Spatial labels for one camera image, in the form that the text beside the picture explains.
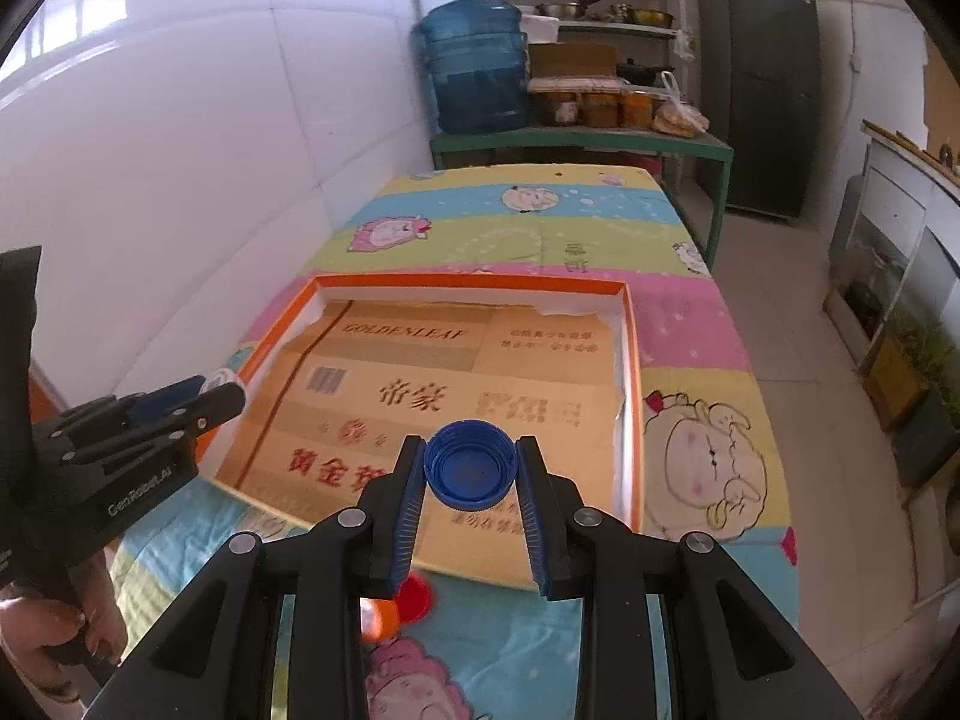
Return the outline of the person's left hand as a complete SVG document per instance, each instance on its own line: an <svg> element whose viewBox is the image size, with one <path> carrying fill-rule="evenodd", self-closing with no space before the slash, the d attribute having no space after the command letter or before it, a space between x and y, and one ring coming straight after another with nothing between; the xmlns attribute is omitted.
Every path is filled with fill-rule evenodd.
<svg viewBox="0 0 960 720"><path fill-rule="evenodd" d="M75 572L82 603L71 606L43 598L31 590L2 589L2 649L32 692L59 706L80 700L64 667L46 647L59 647L82 632L89 653L117 665L127 647L127 624L117 606L116 590L104 553L96 554Z"/></svg>

